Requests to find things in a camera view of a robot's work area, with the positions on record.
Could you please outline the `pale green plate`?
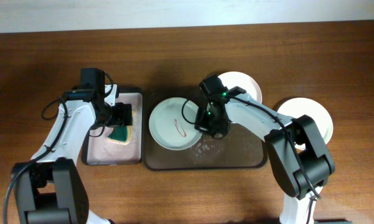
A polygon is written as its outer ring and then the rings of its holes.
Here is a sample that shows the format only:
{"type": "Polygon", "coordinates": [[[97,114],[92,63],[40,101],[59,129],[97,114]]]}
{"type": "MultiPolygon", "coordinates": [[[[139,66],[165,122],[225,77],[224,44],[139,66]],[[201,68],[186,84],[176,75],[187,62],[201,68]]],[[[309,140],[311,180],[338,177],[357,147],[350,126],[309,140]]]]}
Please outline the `pale green plate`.
{"type": "Polygon", "coordinates": [[[161,101],[149,117],[149,131],[155,142],[173,151],[192,147],[202,137],[192,124],[198,108],[194,102],[181,97],[161,101]]]}

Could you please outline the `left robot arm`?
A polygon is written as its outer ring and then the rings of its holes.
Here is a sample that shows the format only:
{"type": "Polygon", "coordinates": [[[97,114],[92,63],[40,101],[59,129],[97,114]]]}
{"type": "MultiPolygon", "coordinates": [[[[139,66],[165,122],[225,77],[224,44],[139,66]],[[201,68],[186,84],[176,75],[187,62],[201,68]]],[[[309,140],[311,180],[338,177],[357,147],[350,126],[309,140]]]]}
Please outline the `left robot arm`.
{"type": "Polygon", "coordinates": [[[28,162],[14,165],[4,199],[2,218],[8,222],[14,194],[21,223],[109,223],[89,208],[87,192],[76,165],[91,129],[130,126],[130,104],[117,103],[118,90],[98,68],[83,68],[81,82],[59,96],[54,125],[28,162]]]}

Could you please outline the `cream white plate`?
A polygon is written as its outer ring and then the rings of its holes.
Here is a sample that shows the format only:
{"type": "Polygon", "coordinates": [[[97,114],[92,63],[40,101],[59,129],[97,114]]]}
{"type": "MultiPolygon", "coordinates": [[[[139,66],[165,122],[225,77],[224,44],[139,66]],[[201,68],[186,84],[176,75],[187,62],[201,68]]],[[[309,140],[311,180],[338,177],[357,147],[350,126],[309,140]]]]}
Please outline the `cream white plate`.
{"type": "Polygon", "coordinates": [[[334,125],[329,112],[318,102],[309,98],[292,98],[281,103],[278,113],[292,116],[310,116],[316,123],[326,144],[329,143],[334,132],[334,125]]]}

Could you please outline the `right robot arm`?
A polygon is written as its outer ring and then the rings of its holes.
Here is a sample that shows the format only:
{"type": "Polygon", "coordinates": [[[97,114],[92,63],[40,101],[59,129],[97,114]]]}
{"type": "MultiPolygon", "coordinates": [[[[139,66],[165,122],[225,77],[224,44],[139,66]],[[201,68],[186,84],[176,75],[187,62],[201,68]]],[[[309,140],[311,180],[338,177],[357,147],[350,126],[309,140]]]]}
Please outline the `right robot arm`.
{"type": "Polygon", "coordinates": [[[207,106],[199,108],[194,128],[215,139],[224,138],[232,123],[259,137],[266,148],[276,182],[284,192],[280,223],[315,223],[320,192],[335,172],[335,164],[315,121],[274,111],[252,99],[241,87],[225,87],[212,75],[199,87],[207,106]]]}

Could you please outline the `green and yellow sponge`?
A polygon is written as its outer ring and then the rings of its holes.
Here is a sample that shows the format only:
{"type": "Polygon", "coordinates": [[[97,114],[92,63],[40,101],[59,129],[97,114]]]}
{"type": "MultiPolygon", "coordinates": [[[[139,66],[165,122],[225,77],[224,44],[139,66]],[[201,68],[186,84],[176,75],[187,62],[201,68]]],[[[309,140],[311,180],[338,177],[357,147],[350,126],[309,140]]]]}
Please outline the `green and yellow sponge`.
{"type": "Polygon", "coordinates": [[[118,144],[128,144],[131,140],[131,126],[118,126],[107,136],[107,140],[118,144]]]}

